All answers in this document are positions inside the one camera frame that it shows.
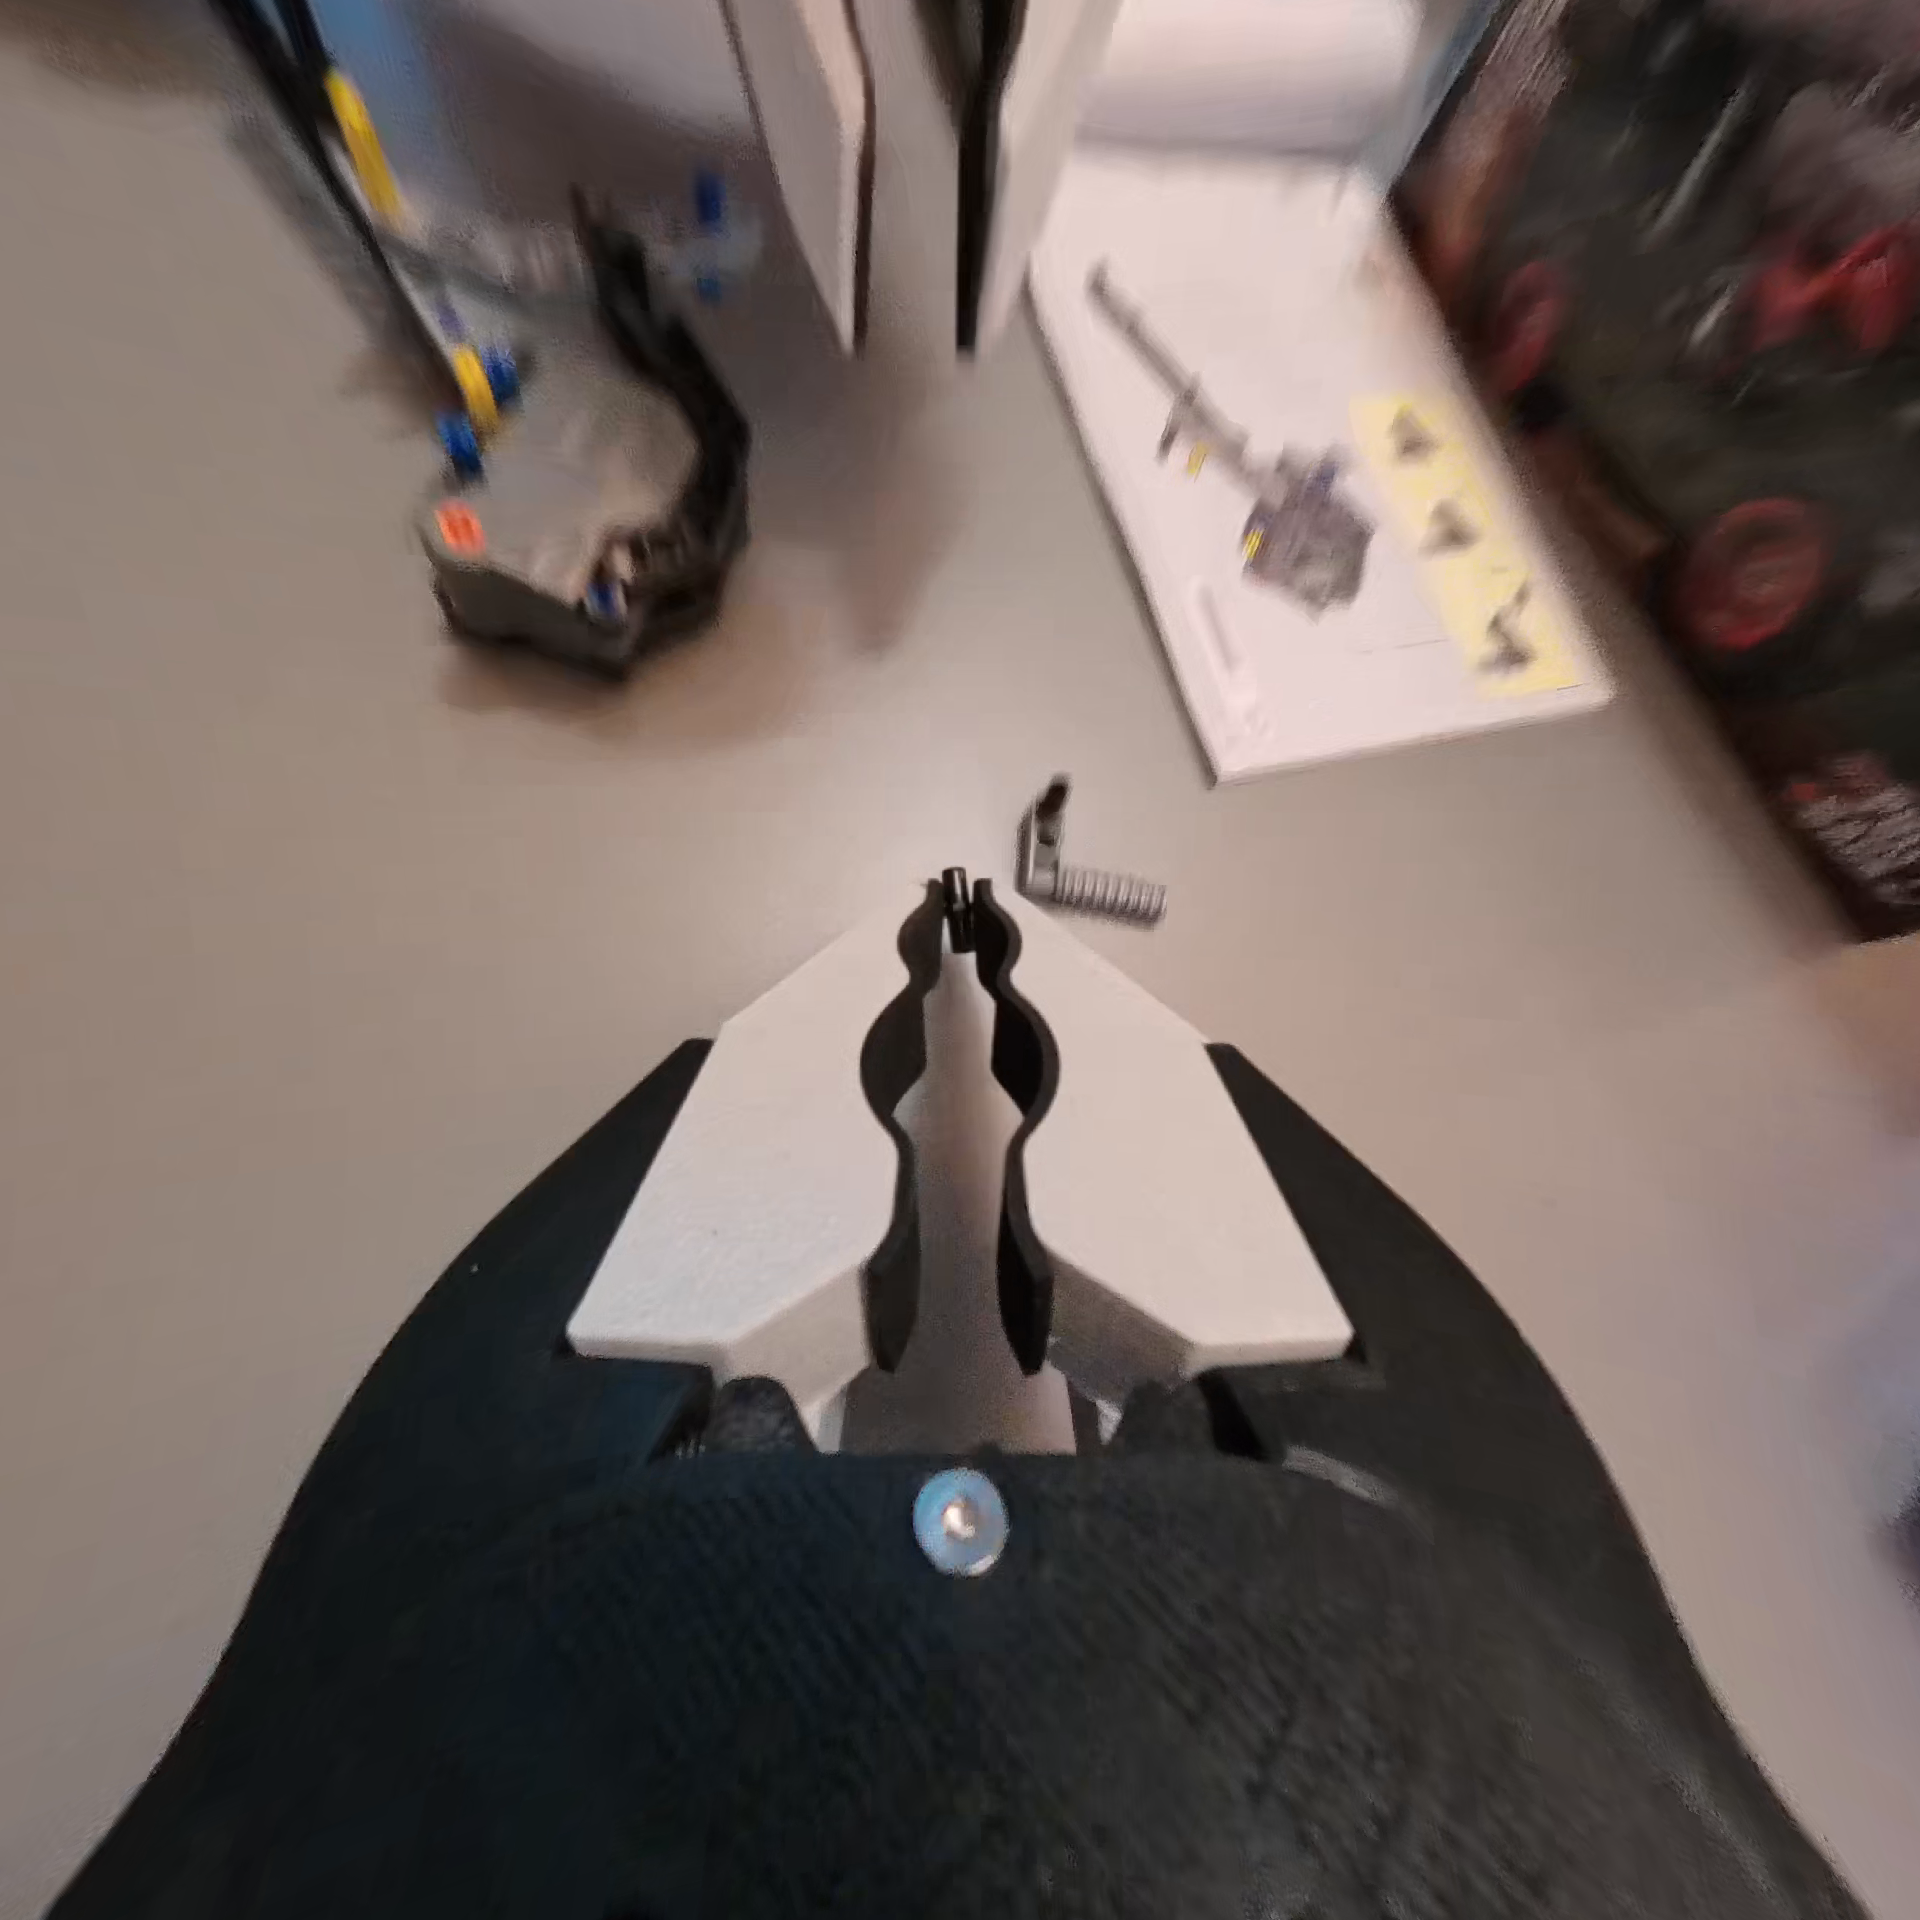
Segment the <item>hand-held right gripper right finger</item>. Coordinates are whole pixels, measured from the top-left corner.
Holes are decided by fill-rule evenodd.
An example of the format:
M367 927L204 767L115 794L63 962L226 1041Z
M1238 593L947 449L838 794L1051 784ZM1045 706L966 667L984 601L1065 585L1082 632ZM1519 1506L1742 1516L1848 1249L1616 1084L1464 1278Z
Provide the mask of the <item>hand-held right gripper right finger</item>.
M1345 1358L1353 1321L1206 1035L988 880L971 962L1017 1112L999 1321L1025 1375L1065 1379L1076 1446L1110 1442L1140 1387Z

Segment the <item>grey connector with worm gear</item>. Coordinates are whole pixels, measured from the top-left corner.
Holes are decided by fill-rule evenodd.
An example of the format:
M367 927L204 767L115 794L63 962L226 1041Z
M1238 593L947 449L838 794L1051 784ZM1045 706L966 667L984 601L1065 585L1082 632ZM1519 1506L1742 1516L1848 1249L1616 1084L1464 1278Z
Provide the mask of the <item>grey connector with worm gear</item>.
M1055 773L1027 803L1017 829L1016 888L1051 910L1102 922L1154 927L1163 920L1161 881L1104 868L1078 866L1065 856L1065 812L1072 779Z

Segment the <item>white instruction booklet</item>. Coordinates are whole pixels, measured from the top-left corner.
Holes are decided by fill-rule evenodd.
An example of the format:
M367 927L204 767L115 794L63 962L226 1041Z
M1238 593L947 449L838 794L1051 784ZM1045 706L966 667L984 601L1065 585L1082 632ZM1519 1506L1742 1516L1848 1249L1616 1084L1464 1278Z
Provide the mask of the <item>white instruction booklet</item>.
M1025 265L1211 777L1614 680L1388 186L1489 3L1122 3Z

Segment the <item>grey desk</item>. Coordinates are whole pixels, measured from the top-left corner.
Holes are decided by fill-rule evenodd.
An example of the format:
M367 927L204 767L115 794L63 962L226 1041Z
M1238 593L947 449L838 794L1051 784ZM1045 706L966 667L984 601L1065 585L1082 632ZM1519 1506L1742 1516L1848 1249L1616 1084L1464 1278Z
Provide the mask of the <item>grey desk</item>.
M1916 1698L1916 948L1838 943L1653 638L1596 716L1218 788L1037 344L947 344L884 76L845 366L768 271L714 636L444 636L427 436L193 3L4 3L4 1680L172 1706L376 1340L668 1044L1064 767L1123 939L1560 1370L1730 1692Z

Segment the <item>black toy set box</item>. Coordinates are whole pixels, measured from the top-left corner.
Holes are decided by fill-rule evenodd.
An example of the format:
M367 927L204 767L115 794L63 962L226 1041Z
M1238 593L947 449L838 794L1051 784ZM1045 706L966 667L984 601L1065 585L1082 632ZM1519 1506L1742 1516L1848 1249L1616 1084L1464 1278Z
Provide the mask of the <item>black toy set box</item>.
M1918 5L1424 3L1393 204L1862 939L1918 925Z

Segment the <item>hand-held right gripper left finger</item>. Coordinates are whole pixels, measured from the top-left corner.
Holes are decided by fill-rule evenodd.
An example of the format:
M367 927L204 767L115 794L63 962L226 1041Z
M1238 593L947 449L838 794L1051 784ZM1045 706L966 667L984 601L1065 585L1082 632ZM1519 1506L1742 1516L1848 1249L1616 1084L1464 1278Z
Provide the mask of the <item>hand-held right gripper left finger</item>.
M922 880L722 1023L571 1310L575 1353L774 1381L842 1446L852 1383L895 1371L917 1319L899 1105L946 953L947 896Z

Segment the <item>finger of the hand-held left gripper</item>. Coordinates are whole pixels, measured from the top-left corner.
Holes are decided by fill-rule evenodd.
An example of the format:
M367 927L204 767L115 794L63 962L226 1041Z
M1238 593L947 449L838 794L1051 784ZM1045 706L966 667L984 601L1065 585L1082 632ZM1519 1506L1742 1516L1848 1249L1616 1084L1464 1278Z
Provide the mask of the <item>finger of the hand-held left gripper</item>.
M874 74L852 1L719 5L792 238L838 345L868 332Z
M962 353L992 348L1017 304L1118 12L1118 1L956 8L956 348Z

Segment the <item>grey motor black frame assembly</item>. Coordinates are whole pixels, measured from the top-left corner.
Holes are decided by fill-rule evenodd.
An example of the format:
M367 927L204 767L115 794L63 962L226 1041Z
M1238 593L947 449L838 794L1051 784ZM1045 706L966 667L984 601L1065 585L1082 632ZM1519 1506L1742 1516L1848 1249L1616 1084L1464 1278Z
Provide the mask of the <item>grey motor black frame assembly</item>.
M507 222L396 178L311 3L209 3L435 382L441 482L415 536L446 628L618 684L712 626L749 537L751 427L670 286L708 287L726 198L666 258L571 189Z

